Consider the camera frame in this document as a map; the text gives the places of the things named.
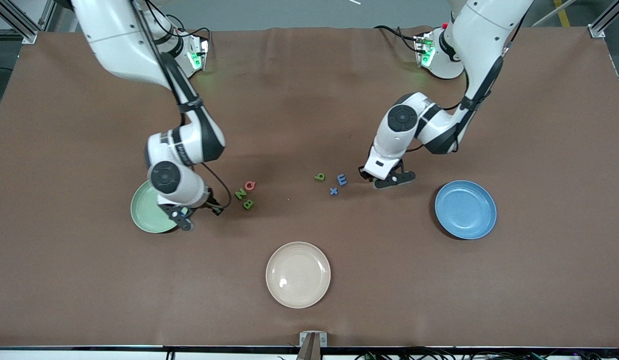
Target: plate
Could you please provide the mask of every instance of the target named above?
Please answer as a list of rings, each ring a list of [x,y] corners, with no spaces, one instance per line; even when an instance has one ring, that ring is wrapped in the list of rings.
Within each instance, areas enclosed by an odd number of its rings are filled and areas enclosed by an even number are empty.
[[[271,296],[292,309],[309,308],[323,298],[330,287],[332,271],[323,251],[296,241],[284,244],[267,263],[265,281]]]
[[[158,194],[152,183],[147,180],[136,190],[129,206],[134,224],[141,230],[153,234],[165,233],[177,227],[177,223],[172,221],[156,203]]]
[[[445,184],[436,194],[434,208],[440,225],[464,240],[484,237],[497,223],[497,205],[490,193],[467,180]]]

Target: floor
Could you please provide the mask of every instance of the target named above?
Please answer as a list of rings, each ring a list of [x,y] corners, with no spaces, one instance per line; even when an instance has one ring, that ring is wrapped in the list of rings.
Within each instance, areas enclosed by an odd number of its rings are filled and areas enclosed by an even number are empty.
[[[167,2],[154,0],[156,3]],[[584,27],[606,9],[611,0],[577,0],[566,10],[563,21],[554,16],[543,27]],[[535,0],[524,19],[529,27],[561,4],[561,0]],[[55,16],[53,28],[76,28],[66,9]],[[208,27],[213,31],[264,30],[268,28],[372,28],[438,26],[448,20],[449,6],[442,0],[174,0],[162,7],[180,18],[186,28]],[[605,30],[607,47],[619,75],[619,16]],[[12,69],[17,61],[19,40],[0,39],[0,67]],[[0,69],[0,105],[11,72]]]

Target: beige plate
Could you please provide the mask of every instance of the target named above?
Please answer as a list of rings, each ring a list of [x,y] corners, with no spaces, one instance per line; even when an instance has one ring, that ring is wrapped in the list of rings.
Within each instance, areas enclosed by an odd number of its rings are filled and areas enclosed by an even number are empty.
[[[292,309],[309,308],[330,287],[330,263],[318,247],[301,241],[284,244],[267,263],[265,281],[271,296]]]

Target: brown cloth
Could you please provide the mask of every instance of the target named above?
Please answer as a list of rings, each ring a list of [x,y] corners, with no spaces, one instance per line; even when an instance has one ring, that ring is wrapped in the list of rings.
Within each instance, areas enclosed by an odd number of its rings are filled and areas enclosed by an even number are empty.
[[[523,29],[460,151],[409,153],[415,182],[381,191],[357,167],[387,109],[417,91],[449,107],[465,89],[396,36],[215,32],[192,82],[227,137],[209,165],[232,192],[255,181],[254,207],[148,234],[130,202],[147,137],[179,123],[172,94],[110,75],[81,34],[23,47],[0,109],[0,346],[282,346],[303,330],[332,346],[619,345],[619,83],[602,39]],[[461,179],[496,202],[483,239],[433,217]],[[332,268],[301,310],[265,281],[295,241]]]

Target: blue plate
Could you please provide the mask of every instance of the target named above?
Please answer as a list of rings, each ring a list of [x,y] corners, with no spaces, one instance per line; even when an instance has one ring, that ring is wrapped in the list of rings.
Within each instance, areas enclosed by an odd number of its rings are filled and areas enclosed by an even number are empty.
[[[467,180],[445,184],[436,194],[434,209],[440,225],[460,239],[482,238],[497,223],[497,205],[490,193]]]

